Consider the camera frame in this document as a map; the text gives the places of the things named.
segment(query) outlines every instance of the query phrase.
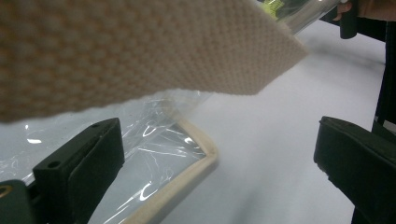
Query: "white table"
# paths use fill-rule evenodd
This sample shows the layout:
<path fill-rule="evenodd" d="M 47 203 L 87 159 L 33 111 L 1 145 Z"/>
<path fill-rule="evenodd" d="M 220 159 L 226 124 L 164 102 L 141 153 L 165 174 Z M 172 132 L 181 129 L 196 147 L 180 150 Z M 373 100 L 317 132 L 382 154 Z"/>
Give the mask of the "white table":
<path fill-rule="evenodd" d="M 354 209 L 313 162 L 322 116 L 370 130 L 385 45 L 316 21 L 310 56 L 255 96 L 214 94 L 188 119 L 212 137 L 219 166 L 163 223 L 349 224 Z"/>

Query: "yellow-green object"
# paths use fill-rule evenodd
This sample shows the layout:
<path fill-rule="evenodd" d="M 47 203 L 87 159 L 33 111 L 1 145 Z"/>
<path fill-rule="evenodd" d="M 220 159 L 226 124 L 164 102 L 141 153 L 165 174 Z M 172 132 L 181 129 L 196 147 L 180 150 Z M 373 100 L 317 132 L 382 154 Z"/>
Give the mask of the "yellow-green object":
<path fill-rule="evenodd" d="M 262 9 L 275 20 L 278 19 L 276 11 L 283 7 L 285 4 L 281 0 L 265 0 L 262 2 Z"/>

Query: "waffle-textured cloth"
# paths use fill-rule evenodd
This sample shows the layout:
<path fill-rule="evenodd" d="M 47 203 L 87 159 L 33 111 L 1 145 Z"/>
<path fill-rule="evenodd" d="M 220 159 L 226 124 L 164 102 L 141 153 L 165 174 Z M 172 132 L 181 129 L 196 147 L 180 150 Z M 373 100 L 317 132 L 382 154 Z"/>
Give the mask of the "waffle-textured cloth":
<path fill-rule="evenodd" d="M 0 121 L 176 88 L 255 94 L 304 56 L 251 0 L 0 1 Z"/>

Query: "black handle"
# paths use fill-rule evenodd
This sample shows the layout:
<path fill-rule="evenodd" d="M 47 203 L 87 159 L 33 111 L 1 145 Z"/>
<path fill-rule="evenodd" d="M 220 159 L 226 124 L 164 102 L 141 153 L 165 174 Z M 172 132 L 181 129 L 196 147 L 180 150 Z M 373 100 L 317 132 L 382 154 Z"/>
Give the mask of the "black handle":
<path fill-rule="evenodd" d="M 352 3 L 352 9 L 343 13 L 340 20 L 340 36 L 342 39 L 350 39 L 358 33 L 358 0 L 349 0 Z"/>

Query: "finger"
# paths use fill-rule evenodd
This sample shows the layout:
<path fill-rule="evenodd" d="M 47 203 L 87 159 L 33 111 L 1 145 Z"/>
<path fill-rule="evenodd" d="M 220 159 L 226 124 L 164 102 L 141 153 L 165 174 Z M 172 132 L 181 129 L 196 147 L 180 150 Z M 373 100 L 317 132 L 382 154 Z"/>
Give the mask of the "finger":
<path fill-rule="evenodd" d="M 338 13 L 338 14 L 337 14 L 337 17 L 335 17 L 335 18 L 332 19 L 332 20 L 333 20 L 333 21 L 339 21 L 339 20 L 341 20 L 342 17 L 343 17 L 343 14 Z"/>
<path fill-rule="evenodd" d="M 350 2 L 347 2 L 344 4 L 339 4 L 337 6 L 337 12 L 338 13 L 348 12 L 351 8 L 352 8 L 352 3 L 350 3 Z"/>

